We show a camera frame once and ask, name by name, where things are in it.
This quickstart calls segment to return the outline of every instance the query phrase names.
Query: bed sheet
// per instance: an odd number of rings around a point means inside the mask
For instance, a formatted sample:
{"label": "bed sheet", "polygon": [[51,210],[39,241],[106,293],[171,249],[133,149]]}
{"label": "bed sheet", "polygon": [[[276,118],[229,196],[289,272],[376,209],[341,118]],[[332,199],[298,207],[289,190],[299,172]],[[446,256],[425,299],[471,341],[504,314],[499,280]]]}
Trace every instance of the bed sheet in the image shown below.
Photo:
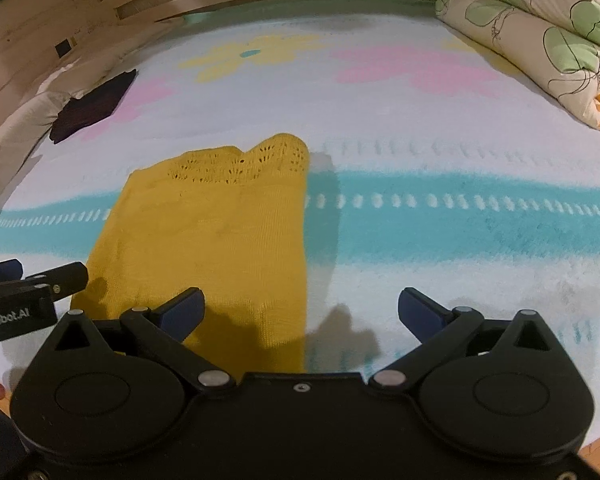
{"label": "bed sheet", "polygon": [[[43,140],[0,198],[0,260],[86,261],[131,171],[293,133],[311,151],[308,371],[369,377],[413,349],[405,286],[487,317],[534,308],[591,387],[600,436],[600,132],[427,0],[194,14],[116,72],[131,68],[109,119]],[[14,387],[49,330],[0,344],[0,380]]]}

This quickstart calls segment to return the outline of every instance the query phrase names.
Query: folded yellow sweater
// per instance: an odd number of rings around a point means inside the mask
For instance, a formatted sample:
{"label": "folded yellow sweater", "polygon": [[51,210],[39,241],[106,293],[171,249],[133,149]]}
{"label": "folded yellow sweater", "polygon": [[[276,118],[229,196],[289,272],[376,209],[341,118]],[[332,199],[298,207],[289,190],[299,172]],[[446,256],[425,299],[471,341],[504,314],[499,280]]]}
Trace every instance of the folded yellow sweater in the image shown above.
{"label": "folded yellow sweater", "polygon": [[188,152],[129,177],[72,308],[112,319],[187,287],[206,298],[185,345],[237,379],[304,368],[302,218],[308,151],[276,135],[248,152]]}

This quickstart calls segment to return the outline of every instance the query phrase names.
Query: dark folded cloth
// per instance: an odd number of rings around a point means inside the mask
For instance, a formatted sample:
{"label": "dark folded cloth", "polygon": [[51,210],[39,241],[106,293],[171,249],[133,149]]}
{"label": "dark folded cloth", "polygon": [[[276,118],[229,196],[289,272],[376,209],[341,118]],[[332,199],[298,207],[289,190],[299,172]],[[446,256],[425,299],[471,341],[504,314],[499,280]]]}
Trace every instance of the dark folded cloth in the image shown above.
{"label": "dark folded cloth", "polygon": [[81,99],[71,98],[58,114],[49,132],[57,144],[78,130],[109,117],[124,97],[138,74],[137,70],[123,72],[93,89]]}

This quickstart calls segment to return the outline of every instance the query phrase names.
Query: blue flower center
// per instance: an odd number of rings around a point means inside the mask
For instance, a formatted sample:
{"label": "blue flower center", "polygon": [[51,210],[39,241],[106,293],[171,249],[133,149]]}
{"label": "blue flower center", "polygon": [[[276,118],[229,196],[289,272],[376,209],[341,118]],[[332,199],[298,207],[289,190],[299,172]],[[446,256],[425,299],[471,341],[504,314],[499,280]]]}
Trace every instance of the blue flower center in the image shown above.
{"label": "blue flower center", "polygon": [[251,56],[255,56],[256,54],[260,53],[260,49],[257,48],[255,50],[245,50],[244,52],[240,53],[240,57],[251,57]]}

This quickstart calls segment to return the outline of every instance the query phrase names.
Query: pink flower print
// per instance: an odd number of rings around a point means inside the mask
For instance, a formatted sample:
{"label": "pink flower print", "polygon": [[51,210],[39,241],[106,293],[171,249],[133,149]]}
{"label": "pink flower print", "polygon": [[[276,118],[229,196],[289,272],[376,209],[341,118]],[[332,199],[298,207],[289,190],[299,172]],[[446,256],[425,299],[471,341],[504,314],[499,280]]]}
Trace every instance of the pink flower print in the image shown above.
{"label": "pink flower print", "polygon": [[164,78],[131,83],[118,108],[106,119],[84,129],[82,140],[92,140],[106,132],[114,123],[129,123],[142,114],[142,106],[173,95]]}
{"label": "pink flower print", "polygon": [[407,76],[411,85],[430,94],[453,96],[472,91],[494,97],[496,71],[463,62],[454,52],[431,52],[413,46],[376,46],[335,52],[352,64],[336,76],[339,83],[368,83]]}

